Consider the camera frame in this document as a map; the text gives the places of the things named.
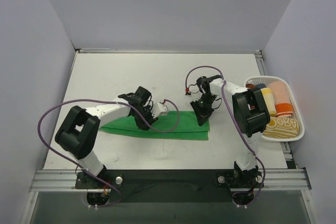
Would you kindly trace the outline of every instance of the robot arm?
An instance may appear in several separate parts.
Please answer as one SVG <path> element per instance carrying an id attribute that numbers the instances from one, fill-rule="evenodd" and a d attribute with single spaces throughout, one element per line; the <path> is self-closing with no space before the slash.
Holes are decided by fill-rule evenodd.
<path id="1" fill-rule="evenodd" d="M 122 94 L 115 99 L 115 104 L 103 104 L 83 109 L 74 106 L 68 112 L 60 129 L 56 133 L 55 141 L 76 161 L 95 176 L 102 176 L 105 166 L 98 160 L 93 151 L 98 129 L 118 118 L 133 116 L 138 128 L 148 130 L 149 127 L 141 117 L 135 113 L 128 103 L 136 108 L 149 124 L 158 120 L 160 115 L 167 115 L 168 108 L 162 103 L 145 105 L 151 93 L 143 87 L 139 87 L 135 93 Z"/>
<path id="2" fill-rule="evenodd" d="M 193 107 L 199 125 L 205 123 L 213 113 L 212 103 L 217 97 L 223 98 L 222 86 L 224 80 L 220 76 L 200 77 L 196 81 L 199 93 L 192 92 Z M 266 129 L 270 116 L 260 89 L 247 89 L 227 82 L 224 86 L 224 96 L 233 104 L 235 120 L 245 135 L 248 145 L 258 152 L 261 133 Z M 257 161 L 253 153 L 242 146 L 235 162 L 235 170 L 241 174 L 249 174 L 247 179 L 255 178 L 258 171 Z"/>

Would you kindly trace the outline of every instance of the plastic basket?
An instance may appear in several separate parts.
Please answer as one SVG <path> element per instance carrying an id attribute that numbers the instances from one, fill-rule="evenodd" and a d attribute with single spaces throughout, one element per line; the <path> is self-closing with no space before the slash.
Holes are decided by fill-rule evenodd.
<path id="1" fill-rule="evenodd" d="M 274 76 L 255 76 L 255 77 L 250 77 L 245 81 L 245 84 L 253 84 L 253 85 L 257 85 L 257 84 L 265 84 L 268 85 L 274 81 L 282 81 L 284 84 L 286 84 L 287 90 L 288 90 L 288 94 L 289 94 L 289 100 L 290 103 L 293 107 L 293 116 L 292 118 L 298 120 L 299 122 L 299 133 L 296 137 L 293 138 L 272 138 L 272 137 L 266 137 L 266 136 L 262 136 L 262 138 L 264 140 L 268 140 L 268 141 L 276 141 L 276 142 L 291 142 L 291 141 L 296 141 L 299 140 L 303 137 L 304 133 L 305 133 L 305 127 L 303 125 L 302 122 L 302 118 L 300 115 L 300 112 L 298 110 L 298 106 L 295 102 L 293 93 L 290 89 L 290 86 L 288 85 L 288 83 L 285 80 L 282 80 L 281 78 L 278 77 L 274 77 Z"/>

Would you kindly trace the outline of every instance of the gray wall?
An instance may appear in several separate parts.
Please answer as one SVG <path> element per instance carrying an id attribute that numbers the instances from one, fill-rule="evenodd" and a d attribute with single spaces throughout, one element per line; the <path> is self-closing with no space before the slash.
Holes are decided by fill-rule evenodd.
<path id="1" fill-rule="evenodd" d="M 289 82 L 306 134 L 291 146 L 306 167 L 321 223 L 335 223 L 335 0 L 292 0 L 265 48 L 268 74 Z"/>
<path id="2" fill-rule="evenodd" d="M 48 0 L 0 4 L 0 222 L 18 223 L 45 153 L 37 121 L 61 100 L 75 51 Z"/>
<path id="3" fill-rule="evenodd" d="M 50 0 L 76 48 L 234 52 L 266 46 L 290 0 Z"/>

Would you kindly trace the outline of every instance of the white table surface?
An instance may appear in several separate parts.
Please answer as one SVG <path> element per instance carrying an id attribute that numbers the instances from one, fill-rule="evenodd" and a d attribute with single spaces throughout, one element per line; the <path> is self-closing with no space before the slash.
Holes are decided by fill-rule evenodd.
<path id="1" fill-rule="evenodd" d="M 184 95 L 184 80 L 190 69 L 200 65 L 220 68 L 227 81 L 241 86 L 248 77 L 260 75 L 255 56 L 247 54 L 78 54 L 64 100 L 113 100 L 143 86 L 152 92 L 154 102 L 167 98 L 182 111 L 192 110 L 191 98 Z M 198 69 L 188 83 L 215 74 L 213 69 Z M 74 105 L 62 107 L 56 129 Z M 96 104 L 78 105 L 85 108 Z M 51 145 L 71 157 L 54 140 Z M 240 147 L 242 141 L 222 104 L 210 118 L 208 141 L 144 139 L 99 132 L 94 152 L 107 169 L 231 169 Z M 287 168 L 280 143 L 261 142 L 258 156 L 266 168 Z M 44 169 L 75 169 L 75 165 L 49 151 Z"/>

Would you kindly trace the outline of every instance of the green towel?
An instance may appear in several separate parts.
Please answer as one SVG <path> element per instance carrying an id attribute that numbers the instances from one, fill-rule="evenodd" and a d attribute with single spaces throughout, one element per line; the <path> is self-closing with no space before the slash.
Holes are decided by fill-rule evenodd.
<path id="1" fill-rule="evenodd" d="M 161 116 L 152 124 L 155 129 L 167 131 L 176 123 L 176 111 L 170 111 L 168 115 Z M 141 138 L 163 138 L 163 139 L 182 139 L 182 140 L 208 140 L 209 122 L 199 126 L 193 111 L 181 111 L 178 126 L 169 133 L 158 133 L 149 129 L 144 131 L 139 129 L 132 116 L 119 118 L 107 123 L 100 130 L 123 136 L 133 136 Z"/>

